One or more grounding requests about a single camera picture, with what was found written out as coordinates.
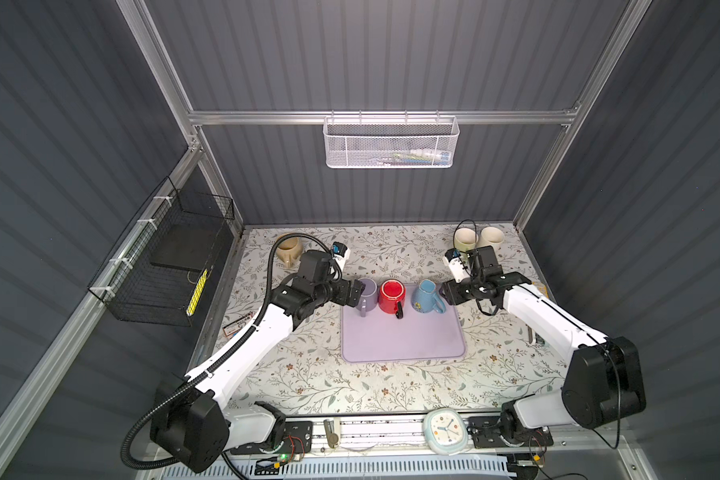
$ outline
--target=clock face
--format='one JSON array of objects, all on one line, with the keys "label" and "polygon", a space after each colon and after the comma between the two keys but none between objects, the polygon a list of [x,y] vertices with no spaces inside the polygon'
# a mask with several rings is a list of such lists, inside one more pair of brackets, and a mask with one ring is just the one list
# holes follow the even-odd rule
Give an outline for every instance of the clock face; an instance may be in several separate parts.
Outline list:
[{"label": "clock face", "polygon": [[461,418],[452,412],[440,412],[433,416],[429,427],[434,440],[442,446],[456,445],[464,439],[466,434]]}]

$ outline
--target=red mug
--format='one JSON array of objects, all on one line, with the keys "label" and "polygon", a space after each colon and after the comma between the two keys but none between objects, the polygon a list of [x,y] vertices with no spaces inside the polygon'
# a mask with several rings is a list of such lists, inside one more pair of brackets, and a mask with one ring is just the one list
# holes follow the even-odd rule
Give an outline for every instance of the red mug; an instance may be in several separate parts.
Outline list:
[{"label": "red mug", "polygon": [[403,304],[405,302],[405,287],[397,280],[387,280],[378,289],[378,306],[383,312],[391,313],[397,318],[403,318]]}]

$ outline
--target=mug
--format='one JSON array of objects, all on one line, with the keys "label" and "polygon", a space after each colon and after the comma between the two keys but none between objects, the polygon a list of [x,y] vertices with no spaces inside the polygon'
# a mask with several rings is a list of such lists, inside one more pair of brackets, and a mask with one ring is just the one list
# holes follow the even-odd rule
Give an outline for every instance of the mug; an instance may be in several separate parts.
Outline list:
[{"label": "mug", "polygon": [[480,240],[478,240],[478,248],[481,246],[492,246],[494,252],[498,253],[499,247],[504,242],[504,232],[495,226],[486,226],[480,232]]},{"label": "mug", "polygon": [[360,311],[360,316],[365,318],[365,313],[376,308],[378,293],[376,292],[376,282],[369,278],[361,278],[360,281],[365,284],[365,288],[360,294],[360,301],[355,308]]},{"label": "mug", "polygon": [[403,318],[403,302],[405,302],[405,286],[397,280],[387,280],[378,289],[378,307],[383,312]]},{"label": "mug", "polygon": [[445,304],[436,292],[437,286],[432,280],[422,280],[411,295],[411,306],[421,313],[445,313]]},{"label": "mug", "polygon": [[478,232],[465,226],[456,230],[456,233],[454,234],[454,246],[458,248],[459,251],[469,252],[470,250],[474,250],[477,244]]},{"label": "mug", "polygon": [[304,247],[302,246],[302,241],[297,236],[294,236],[293,238],[289,238],[288,240],[285,240],[281,244],[277,246],[277,257],[280,259],[281,262],[286,266],[286,268],[291,268],[298,258],[302,255],[302,252],[304,251]]}]

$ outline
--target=purple silicone mat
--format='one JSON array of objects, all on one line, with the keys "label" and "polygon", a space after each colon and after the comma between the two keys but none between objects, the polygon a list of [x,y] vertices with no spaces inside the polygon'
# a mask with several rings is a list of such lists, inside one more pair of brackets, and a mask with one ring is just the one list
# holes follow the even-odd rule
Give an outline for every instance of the purple silicone mat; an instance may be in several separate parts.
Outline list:
[{"label": "purple silicone mat", "polygon": [[403,318],[382,312],[378,306],[360,317],[350,306],[342,307],[342,357],[349,363],[444,360],[464,356],[467,346],[456,308],[445,304],[445,313],[420,313],[411,306],[417,283],[405,283]]}]

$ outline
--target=floral tablecloth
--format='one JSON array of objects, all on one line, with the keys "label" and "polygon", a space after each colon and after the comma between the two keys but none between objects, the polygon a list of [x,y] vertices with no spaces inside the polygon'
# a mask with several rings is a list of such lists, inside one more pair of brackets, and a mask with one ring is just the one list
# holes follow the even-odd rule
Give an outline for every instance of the floral tablecloth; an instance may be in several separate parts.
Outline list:
[{"label": "floral tablecloth", "polygon": [[[505,272],[519,271],[534,282],[538,275],[511,224],[494,224],[505,241],[499,261]],[[259,308],[266,281],[266,258],[275,239],[299,231],[330,246],[352,249],[345,278],[368,276],[417,283],[450,278],[441,257],[451,247],[454,225],[341,226],[251,230],[235,278],[224,324]],[[317,248],[308,245],[305,250]],[[276,259],[273,284],[296,271]],[[474,302],[457,307],[467,353],[461,360],[346,363],[341,354],[341,307],[318,309],[270,351],[236,390],[230,406],[268,402],[285,414],[425,411],[441,406],[491,408],[528,393],[562,386],[567,365],[548,347],[530,345],[517,317],[501,311],[484,316]],[[216,350],[226,343],[220,332]]]}]

